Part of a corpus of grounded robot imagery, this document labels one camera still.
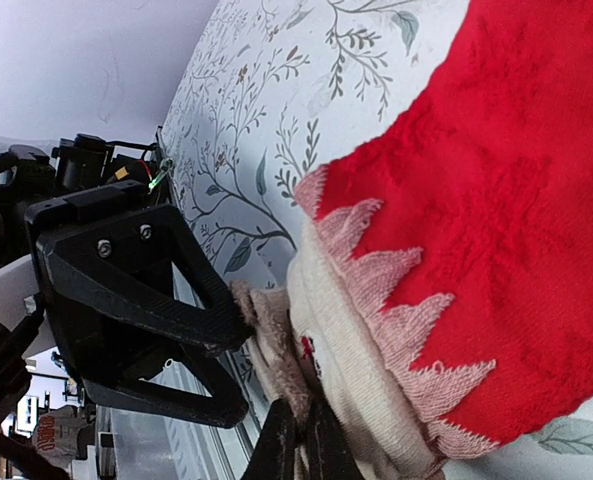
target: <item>vine pattern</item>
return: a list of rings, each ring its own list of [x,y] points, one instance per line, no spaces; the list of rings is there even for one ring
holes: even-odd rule
[[[307,0],[299,0],[287,15],[287,9],[271,0],[257,0],[255,13],[249,5],[242,7],[239,0],[217,6],[181,81],[168,120],[173,118],[177,123],[170,134],[172,156],[190,159],[174,172],[181,206],[201,247],[220,271],[238,272],[254,252],[263,254],[274,242],[281,242],[287,251],[297,248],[289,228],[276,213],[276,202],[295,207],[296,185],[320,161],[318,116],[297,118],[289,114],[289,101],[283,101],[274,148],[264,149],[253,175],[245,170],[245,164],[250,163],[246,145],[267,128],[263,123],[271,121],[267,106],[276,99],[268,96],[268,86],[292,88],[289,85],[294,86],[311,64],[311,45],[294,43],[285,48],[290,31],[316,10],[332,13],[324,40],[335,52],[329,70],[329,98],[333,101],[345,94],[343,81],[349,78],[346,69],[350,64],[357,65],[361,73],[353,88],[356,98],[364,102],[370,92],[378,92],[378,118],[382,120],[393,81],[386,71],[388,51],[383,37],[374,29],[344,28],[344,20],[361,15],[391,17],[409,55],[419,22],[404,8],[413,1],[364,0],[357,7],[348,7],[347,0],[326,0],[312,6],[307,6]],[[272,47],[279,37],[282,48]],[[245,61],[249,50],[257,55]],[[202,121],[187,121],[189,118]],[[226,218],[234,210],[254,221],[241,226],[241,222]]]

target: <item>screw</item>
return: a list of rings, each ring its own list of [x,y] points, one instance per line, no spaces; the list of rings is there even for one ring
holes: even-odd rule
[[[100,258],[107,258],[112,254],[112,244],[109,240],[99,240],[96,250]]]
[[[150,238],[152,238],[152,226],[147,225],[147,224],[141,225],[140,226],[140,239],[143,242],[146,242]]]

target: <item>leaf pattern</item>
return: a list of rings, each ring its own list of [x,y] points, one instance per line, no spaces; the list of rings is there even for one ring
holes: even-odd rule
[[[412,48],[412,43],[414,43],[420,27],[418,19],[409,12],[396,12],[392,17],[392,22],[400,28],[403,43],[407,47],[407,55],[409,55],[409,50]]]
[[[318,126],[318,119],[314,122],[307,122],[307,136],[306,136],[306,148],[304,160],[299,161],[302,155],[298,152],[294,152],[293,142],[298,140],[298,119],[293,117],[291,123],[286,124],[286,108],[281,113],[280,122],[278,123],[278,130],[276,135],[279,137],[279,141],[276,143],[276,159],[280,159],[283,167],[280,168],[278,174],[274,176],[276,180],[276,186],[278,187],[280,194],[285,199],[291,200],[291,206],[296,206],[294,200],[294,189],[298,182],[303,179],[307,173],[309,173],[318,158],[316,153],[316,147],[318,140],[320,140],[320,133],[316,131]]]
[[[265,183],[265,162],[267,161],[267,150],[263,154],[263,159],[256,169],[256,190],[262,196],[267,193],[267,184]]]
[[[558,418],[532,437],[548,452],[593,456],[593,422],[589,420]]]
[[[298,14],[296,15],[296,17],[291,20],[286,26],[285,26],[285,30],[290,30],[292,28],[294,28],[296,25],[298,25],[300,22],[302,22],[303,20],[305,20],[307,18],[307,16],[312,13],[314,11],[314,9],[310,9],[310,10],[299,10]]]
[[[210,185],[207,187],[207,191],[205,193],[211,197],[212,195],[216,195],[219,192],[220,188],[218,188],[218,185]]]
[[[249,257],[251,256],[251,241],[249,238],[244,238],[242,242],[236,247],[234,253],[232,253],[227,266],[225,267],[225,273],[237,272],[245,266]]]

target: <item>christmas stocking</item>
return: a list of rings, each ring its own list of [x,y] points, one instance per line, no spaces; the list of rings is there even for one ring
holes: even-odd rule
[[[297,199],[295,356],[366,478],[573,412],[593,396],[593,0],[472,0],[409,111]]]

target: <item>knit stocking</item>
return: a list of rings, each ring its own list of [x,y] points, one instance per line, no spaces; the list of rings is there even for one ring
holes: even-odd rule
[[[593,0],[472,0],[410,110],[297,198],[338,278],[288,284],[292,308],[343,290],[434,451],[484,454],[593,396]]]

